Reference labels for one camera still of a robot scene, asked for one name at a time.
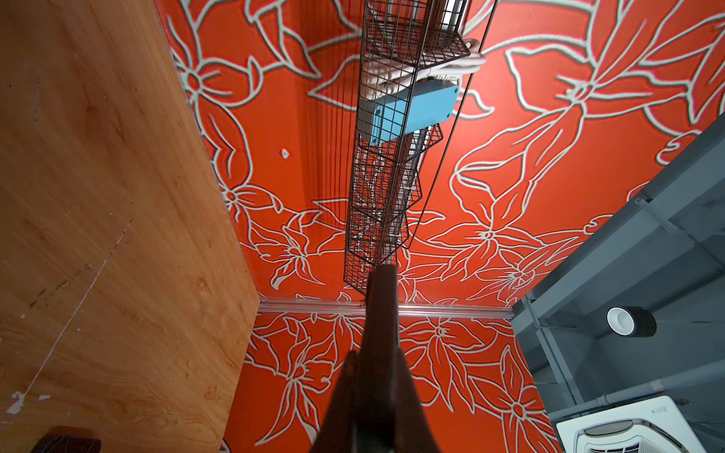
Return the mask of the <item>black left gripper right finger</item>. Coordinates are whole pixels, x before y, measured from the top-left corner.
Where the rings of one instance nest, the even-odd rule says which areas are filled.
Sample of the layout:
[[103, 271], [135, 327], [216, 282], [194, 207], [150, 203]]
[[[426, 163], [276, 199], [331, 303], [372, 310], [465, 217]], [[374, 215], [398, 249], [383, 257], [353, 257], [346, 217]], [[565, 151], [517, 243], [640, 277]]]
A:
[[396, 351], [395, 451], [439, 453], [403, 351]]

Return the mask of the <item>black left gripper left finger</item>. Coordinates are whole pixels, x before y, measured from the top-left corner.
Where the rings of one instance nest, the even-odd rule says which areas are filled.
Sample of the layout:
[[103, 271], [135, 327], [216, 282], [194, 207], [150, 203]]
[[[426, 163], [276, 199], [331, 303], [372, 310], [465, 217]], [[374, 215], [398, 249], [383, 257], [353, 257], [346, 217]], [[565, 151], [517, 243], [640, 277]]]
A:
[[323, 423], [310, 449], [311, 453], [352, 451], [353, 400], [357, 352], [350, 351], [340, 369]]

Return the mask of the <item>black smartphone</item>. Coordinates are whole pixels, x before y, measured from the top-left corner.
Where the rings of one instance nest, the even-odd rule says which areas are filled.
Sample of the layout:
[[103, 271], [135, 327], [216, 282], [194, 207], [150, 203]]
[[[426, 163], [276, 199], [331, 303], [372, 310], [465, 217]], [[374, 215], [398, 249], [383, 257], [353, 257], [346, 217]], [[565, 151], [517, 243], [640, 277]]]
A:
[[395, 383], [398, 314], [373, 311], [384, 303], [398, 307], [398, 275], [394, 264], [380, 264], [369, 275], [366, 324], [358, 353], [354, 391], [355, 452], [395, 449]]

